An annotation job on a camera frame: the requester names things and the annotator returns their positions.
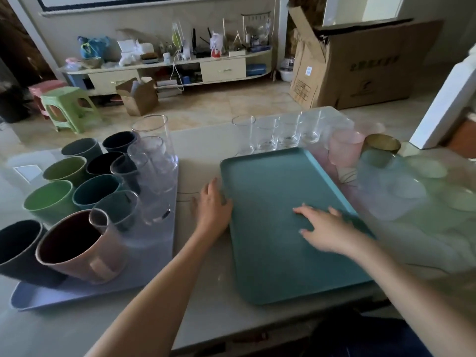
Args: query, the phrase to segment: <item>large cardboard box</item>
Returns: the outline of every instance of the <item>large cardboard box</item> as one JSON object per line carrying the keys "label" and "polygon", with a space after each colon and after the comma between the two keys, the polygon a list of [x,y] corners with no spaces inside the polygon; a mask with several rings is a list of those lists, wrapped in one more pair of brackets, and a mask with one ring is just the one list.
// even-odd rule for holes
{"label": "large cardboard box", "polygon": [[392,20],[312,27],[289,14],[299,36],[289,94],[304,108],[358,107],[410,96],[443,21]]}
{"label": "large cardboard box", "polygon": [[157,93],[154,89],[155,81],[151,77],[142,78],[144,82],[131,94],[132,84],[136,78],[128,80],[116,86],[117,93],[121,96],[127,113],[133,117],[140,117],[149,113],[158,105]]}

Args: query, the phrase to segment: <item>green plastic stool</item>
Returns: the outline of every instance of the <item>green plastic stool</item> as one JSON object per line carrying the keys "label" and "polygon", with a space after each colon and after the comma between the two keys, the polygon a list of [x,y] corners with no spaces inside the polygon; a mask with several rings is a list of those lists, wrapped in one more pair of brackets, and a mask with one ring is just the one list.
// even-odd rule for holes
{"label": "green plastic stool", "polygon": [[[86,100],[90,107],[81,106],[80,99]],[[102,120],[101,114],[86,91],[77,87],[62,87],[48,91],[41,96],[41,102],[50,115],[56,131],[59,131],[60,127],[68,127],[76,134],[80,134],[84,132],[83,123],[86,118],[94,117]]]}

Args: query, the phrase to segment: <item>blue plastic bag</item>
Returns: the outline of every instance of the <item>blue plastic bag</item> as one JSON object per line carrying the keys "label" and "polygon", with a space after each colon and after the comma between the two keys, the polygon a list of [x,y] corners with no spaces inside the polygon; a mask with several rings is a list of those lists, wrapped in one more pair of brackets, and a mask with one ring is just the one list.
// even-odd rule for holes
{"label": "blue plastic bag", "polygon": [[109,46],[109,37],[87,38],[78,36],[81,45],[81,57],[83,59],[102,58]]}

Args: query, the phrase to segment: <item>person's left arm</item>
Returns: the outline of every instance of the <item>person's left arm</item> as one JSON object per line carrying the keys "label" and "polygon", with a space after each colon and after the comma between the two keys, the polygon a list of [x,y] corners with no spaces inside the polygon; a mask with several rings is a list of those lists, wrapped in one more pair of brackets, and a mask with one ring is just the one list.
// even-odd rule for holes
{"label": "person's left arm", "polygon": [[195,232],[172,261],[128,304],[86,357],[168,356],[207,251],[231,218],[217,180],[206,184]]}

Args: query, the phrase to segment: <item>teal cup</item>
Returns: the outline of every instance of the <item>teal cup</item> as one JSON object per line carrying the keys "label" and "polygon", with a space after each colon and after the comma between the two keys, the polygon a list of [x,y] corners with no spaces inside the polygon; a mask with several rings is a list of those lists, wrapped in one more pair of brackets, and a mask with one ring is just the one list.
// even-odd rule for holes
{"label": "teal cup", "polygon": [[68,180],[46,184],[27,196],[23,208],[49,226],[80,209],[73,203],[75,187]]}
{"label": "teal cup", "polygon": [[98,141],[92,137],[75,140],[61,149],[65,157],[83,156],[88,162],[102,154],[101,146]]}
{"label": "teal cup", "polygon": [[104,174],[87,180],[73,194],[73,203],[82,210],[92,209],[94,204],[109,194],[123,190],[122,179]]}
{"label": "teal cup", "polygon": [[72,156],[60,160],[43,172],[43,178],[49,182],[69,180],[77,188],[89,179],[86,173],[87,160],[83,156]]}

